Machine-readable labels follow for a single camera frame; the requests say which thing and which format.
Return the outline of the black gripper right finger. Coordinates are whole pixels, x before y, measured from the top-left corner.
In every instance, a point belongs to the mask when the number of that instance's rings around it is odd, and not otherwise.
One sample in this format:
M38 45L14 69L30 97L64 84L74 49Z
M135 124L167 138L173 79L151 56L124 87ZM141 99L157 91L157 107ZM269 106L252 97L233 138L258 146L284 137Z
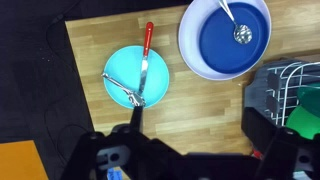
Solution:
M304 171L311 180L320 180L319 135L313 140L289 128L274 135L256 171L258 180L294 180L295 171Z

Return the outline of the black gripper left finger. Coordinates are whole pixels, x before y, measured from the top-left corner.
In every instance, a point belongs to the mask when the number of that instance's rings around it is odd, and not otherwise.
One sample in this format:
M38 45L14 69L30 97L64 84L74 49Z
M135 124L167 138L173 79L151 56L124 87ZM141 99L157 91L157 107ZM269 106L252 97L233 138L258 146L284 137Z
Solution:
M108 170L120 167L131 180L157 180L155 153L140 125L120 124L105 136L83 134L60 180L108 180Z

